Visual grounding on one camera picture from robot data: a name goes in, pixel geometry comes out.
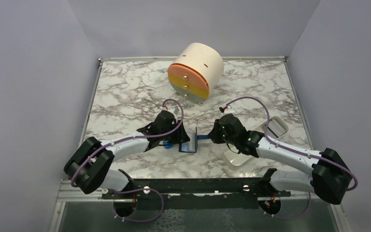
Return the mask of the blue card holder wallet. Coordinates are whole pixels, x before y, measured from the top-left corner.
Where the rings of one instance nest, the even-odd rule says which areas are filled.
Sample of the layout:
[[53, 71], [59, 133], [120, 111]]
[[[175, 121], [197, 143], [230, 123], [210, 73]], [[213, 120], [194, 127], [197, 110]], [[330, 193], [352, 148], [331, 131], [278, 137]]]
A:
[[198, 150], [198, 129], [195, 127], [194, 130], [189, 130], [186, 132], [189, 137], [189, 141], [185, 143], [180, 143], [179, 152], [181, 153], [196, 153]]

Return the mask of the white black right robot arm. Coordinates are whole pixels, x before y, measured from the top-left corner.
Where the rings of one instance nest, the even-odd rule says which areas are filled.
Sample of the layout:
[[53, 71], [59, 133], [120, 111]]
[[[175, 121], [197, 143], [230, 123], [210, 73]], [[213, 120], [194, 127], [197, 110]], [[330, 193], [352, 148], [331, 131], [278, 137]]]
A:
[[352, 177], [337, 151], [306, 150], [272, 138], [256, 130], [247, 130], [233, 114], [216, 119], [208, 137], [215, 144], [228, 144], [246, 156], [274, 160], [294, 168], [293, 171], [272, 171], [259, 184], [267, 197], [278, 191], [303, 191], [338, 205], [342, 202]]

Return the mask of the stack of white cards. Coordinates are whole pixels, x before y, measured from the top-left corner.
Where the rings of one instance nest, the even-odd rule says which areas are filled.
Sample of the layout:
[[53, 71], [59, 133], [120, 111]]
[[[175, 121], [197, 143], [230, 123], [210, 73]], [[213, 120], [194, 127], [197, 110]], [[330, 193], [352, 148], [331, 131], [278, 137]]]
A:
[[268, 132], [275, 138], [279, 138], [286, 133], [286, 130], [278, 123], [278, 121], [271, 120], [268, 123]]

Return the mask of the white rectangular plastic tray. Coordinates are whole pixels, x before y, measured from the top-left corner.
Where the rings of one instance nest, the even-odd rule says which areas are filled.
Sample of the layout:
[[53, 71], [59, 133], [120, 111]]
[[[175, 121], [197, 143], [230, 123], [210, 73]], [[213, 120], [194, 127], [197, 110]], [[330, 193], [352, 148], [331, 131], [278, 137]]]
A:
[[[289, 126], [288, 124], [281, 118], [281, 117], [278, 117], [278, 116], [272, 116], [270, 118], [270, 121], [271, 120], [275, 120], [275, 121], [278, 121], [278, 123], [286, 130], [286, 133], [283, 135], [285, 136], [286, 134], [288, 134], [289, 132]], [[237, 147], [233, 146], [231, 147], [231, 145], [229, 145], [229, 148], [226, 148], [223, 150], [223, 155], [225, 157], [225, 159], [233, 166], [236, 166], [236, 167], [240, 167], [242, 166], [243, 164], [245, 164], [247, 161], [249, 161], [251, 158], [254, 158], [255, 156], [251, 155], [251, 151], [256, 151], [255, 148], [256, 148], [256, 145], [258, 144], [259, 140], [261, 138], [264, 138], [266, 139], [263, 134], [264, 134], [264, 130], [266, 128], [266, 121], [263, 122], [262, 124], [260, 124], [259, 126], [257, 126], [254, 131], [256, 132], [253, 132], [252, 134], [250, 134], [249, 137], [246, 137], [246, 141], [244, 141], [242, 143], [242, 145], [246, 145], [248, 148], [245, 150], [245, 151], [248, 151], [248, 155], [244, 154], [243, 153], [243, 150], [241, 150], [240, 153], [238, 153], [240, 150], [237, 149]], [[275, 139], [275, 140], [279, 140], [280, 138], [282, 138], [283, 136], [279, 137], [279, 138], [275, 138], [272, 134], [270, 134], [268, 131], [267, 131], [267, 135], [269, 137], [271, 137], [272, 139]]]

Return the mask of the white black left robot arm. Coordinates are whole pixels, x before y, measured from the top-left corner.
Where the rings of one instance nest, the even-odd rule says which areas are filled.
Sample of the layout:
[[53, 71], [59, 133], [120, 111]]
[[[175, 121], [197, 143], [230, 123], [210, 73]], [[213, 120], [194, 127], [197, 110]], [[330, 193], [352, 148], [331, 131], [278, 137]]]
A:
[[105, 188], [114, 190], [124, 199], [132, 194], [131, 178], [122, 170], [111, 170], [114, 161], [149, 151], [161, 142], [176, 145], [189, 141], [181, 121], [176, 120], [173, 113], [163, 110], [153, 122], [137, 129], [133, 135], [115, 141], [100, 141], [95, 137], [85, 139], [63, 171], [85, 194]]

